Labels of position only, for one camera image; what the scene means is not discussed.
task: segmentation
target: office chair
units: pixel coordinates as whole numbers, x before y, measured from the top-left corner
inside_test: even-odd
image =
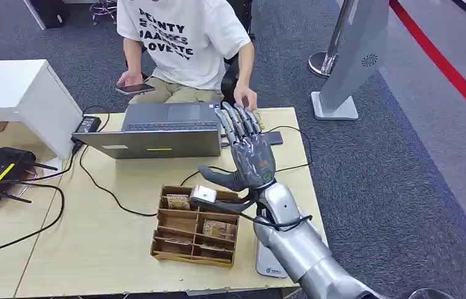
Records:
[[[115,0],[99,0],[97,3],[90,5],[90,14],[92,15],[92,22],[97,25],[95,17],[110,15],[114,24],[116,21],[117,2]]]
[[[239,18],[240,22],[248,32],[249,37],[251,40],[255,39],[255,36],[251,33],[251,19],[252,19],[252,2],[253,0],[227,0],[235,14]],[[141,52],[145,52],[145,47],[141,45]],[[226,63],[229,67],[226,70],[226,74],[222,79],[221,83],[221,90],[222,94],[224,95],[224,99],[222,102],[227,102],[231,105],[235,103],[235,98],[233,97],[233,93],[235,91],[235,87],[237,86],[238,76],[239,76],[239,55],[236,54],[231,59],[224,59],[224,63]],[[143,80],[148,78],[148,75],[141,73],[143,76]]]

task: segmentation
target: person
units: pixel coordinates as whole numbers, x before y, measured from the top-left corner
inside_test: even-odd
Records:
[[[117,5],[117,31],[128,64],[117,84],[143,83],[140,42],[156,63],[145,81],[155,90],[130,103],[222,100],[223,58],[239,53],[234,98],[257,108],[257,94],[249,87],[255,49],[226,0],[119,0]]]

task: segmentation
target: desk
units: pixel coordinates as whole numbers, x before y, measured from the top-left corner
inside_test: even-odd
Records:
[[[297,127],[293,108],[259,110],[267,128]],[[112,114],[105,130],[119,130],[123,114]],[[277,168],[306,162],[299,132],[283,128],[284,144],[273,147]],[[154,213],[162,184],[180,184],[198,164],[234,169],[230,149],[221,157],[183,159],[114,160],[90,148],[85,167],[97,182],[112,190],[121,203],[136,211]],[[323,224],[308,167],[277,174],[288,185],[298,205],[313,215],[324,235]],[[187,185],[203,184],[219,189],[201,176]],[[109,194],[94,187],[78,166],[59,186],[66,194],[62,220],[44,232],[36,243],[17,297],[96,295],[108,293],[177,292],[224,288],[292,287],[289,279],[263,277],[255,271],[256,239],[252,224],[241,218],[233,268],[158,261],[150,254],[155,217],[122,211]],[[46,223],[55,219],[60,202],[55,200]],[[247,211],[254,216],[255,207]]]
[[[53,155],[35,134],[21,123],[10,123],[0,132],[0,147],[14,146],[32,150],[42,159]],[[56,185],[60,178],[44,181]],[[29,188],[23,198],[32,204],[4,199],[0,202],[0,245],[18,239],[42,227],[55,190]],[[36,237],[0,250],[0,298],[12,298],[20,283],[27,261],[35,245]]]

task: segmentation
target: laptop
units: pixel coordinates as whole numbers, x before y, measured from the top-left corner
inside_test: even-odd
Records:
[[[137,103],[121,131],[73,133],[114,159],[220,156],[219,103]]]

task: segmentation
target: khaki pants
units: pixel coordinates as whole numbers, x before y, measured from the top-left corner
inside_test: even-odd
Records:
[[[154,77],[148,78],[145,83],[154,87],[155,90],[134,96],[129,104],[219,102],[224,98],[220,90],[199,90]]]

